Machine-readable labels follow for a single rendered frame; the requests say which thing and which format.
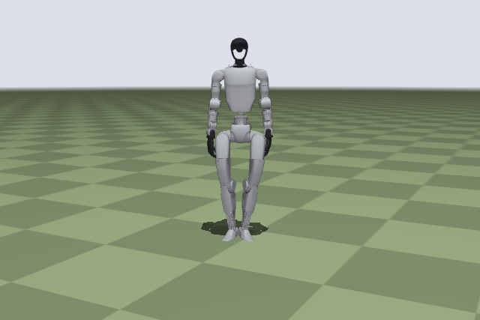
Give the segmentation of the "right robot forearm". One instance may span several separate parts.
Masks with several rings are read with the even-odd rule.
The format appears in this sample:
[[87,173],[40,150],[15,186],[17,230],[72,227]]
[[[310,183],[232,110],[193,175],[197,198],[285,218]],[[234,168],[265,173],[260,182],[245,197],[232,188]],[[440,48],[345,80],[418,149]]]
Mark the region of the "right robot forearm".
[[208,128],[206,130],[206,133],[207,135],[210,136],[210,131],[211,130],[214,130],[215,131],[215,134],[216,134],[216,127],[217,127],[217,119],[218,119],[218,112],[216,112],[216,110],[212,110],[210,109],[210,103],[211,103],[211,100],[209,101],[209,106],[208,106]]

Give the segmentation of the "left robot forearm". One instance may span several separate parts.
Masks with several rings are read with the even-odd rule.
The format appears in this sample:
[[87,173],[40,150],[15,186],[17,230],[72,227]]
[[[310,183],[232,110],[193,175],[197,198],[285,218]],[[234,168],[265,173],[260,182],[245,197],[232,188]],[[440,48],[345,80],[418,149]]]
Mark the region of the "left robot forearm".
[[[270,100],[270,99],[269,99]],[[264,126],[264,133],[266,134],[266,129],[271,130],[271,135],[273,134],[273,129],[272,129],[272,102],[270,100],[270,108],[264,109],[262,111],[262,118],[263,118],[263,126]]]

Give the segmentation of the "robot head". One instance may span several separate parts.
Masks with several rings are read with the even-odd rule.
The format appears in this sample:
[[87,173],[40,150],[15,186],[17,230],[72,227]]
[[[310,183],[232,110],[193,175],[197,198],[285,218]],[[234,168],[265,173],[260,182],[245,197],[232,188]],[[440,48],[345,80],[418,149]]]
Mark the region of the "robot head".
[[[237,64],[236,66],[233,66],[233,67],[247,67],[247,66],[244,66],[243,64],[245,63],[245,57],[247,55],[247,50],[248,50],[248,43],[245,39],[243,38],[236,38],[232,41],[231,43],[231,53],[232,53],[232,56],[233,58],[235,59],[235,64]],[[233,54],[233,50],[236,49],[237,52],[242,52],[243,49],[245,49],[245,54],[244,54],[244,57],[242,59],[237,59],[234,54]]]

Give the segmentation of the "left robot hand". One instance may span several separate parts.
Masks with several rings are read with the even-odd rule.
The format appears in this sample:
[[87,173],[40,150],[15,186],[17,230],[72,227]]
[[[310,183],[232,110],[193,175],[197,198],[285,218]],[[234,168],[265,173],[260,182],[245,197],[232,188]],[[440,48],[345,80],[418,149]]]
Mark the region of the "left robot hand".
[[271,143],[272,143],[272,137],[273,136],[271,135],[271,130],[266,129],[266,131],[265,131],[265,138],[266,138],[265,156],[269,153],[269,149],[270,149]]

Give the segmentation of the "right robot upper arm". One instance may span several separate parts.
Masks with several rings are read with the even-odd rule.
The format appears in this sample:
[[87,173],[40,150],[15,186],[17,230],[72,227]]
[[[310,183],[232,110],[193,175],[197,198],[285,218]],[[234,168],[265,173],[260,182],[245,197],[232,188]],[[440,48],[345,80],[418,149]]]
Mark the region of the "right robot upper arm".
[[216,70],[212,75],[210,109],[219,109],[221,107],[221,100],[219,100],[219,97],[222,85],[220,82],[224,79],[224,71],[225,70]]

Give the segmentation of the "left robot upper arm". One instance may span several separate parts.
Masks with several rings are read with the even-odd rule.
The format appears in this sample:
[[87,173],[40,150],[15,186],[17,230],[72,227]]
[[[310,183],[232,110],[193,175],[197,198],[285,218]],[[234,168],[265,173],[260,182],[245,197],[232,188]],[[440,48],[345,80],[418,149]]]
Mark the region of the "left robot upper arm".
[[255,71],[256,71],[256,78],[260,80],[259,93],[260,93],[261,99],[259,100],[259,106],[262,109],[270,108],[268,74],[263,69],[255,69]]

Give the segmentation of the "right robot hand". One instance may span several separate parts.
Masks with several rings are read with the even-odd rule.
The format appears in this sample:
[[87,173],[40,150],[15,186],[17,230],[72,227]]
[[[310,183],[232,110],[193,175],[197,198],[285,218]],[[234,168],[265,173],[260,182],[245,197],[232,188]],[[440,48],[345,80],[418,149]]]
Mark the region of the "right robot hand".
[[208,146],[208,152],[210,153],[211,156],[216,157],[214,152],[215,152],[215,147],[214,147],[214,138],[215,138],[215,131],[211,130],[210,131],[210,136],[206,136],[208,138],[207,141],[207,146]]

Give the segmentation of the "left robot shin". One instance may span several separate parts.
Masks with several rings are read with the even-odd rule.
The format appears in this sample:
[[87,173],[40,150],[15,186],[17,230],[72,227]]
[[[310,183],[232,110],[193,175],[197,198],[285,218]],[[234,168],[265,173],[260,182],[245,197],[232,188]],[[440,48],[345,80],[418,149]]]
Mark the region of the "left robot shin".
[[242,194],[242,221],[241,230],[248,230],[249,223],[251,221],[251,214],[254,212],[255,204],[257,200],[257,186],[252,186],[249,193],[243,192]]

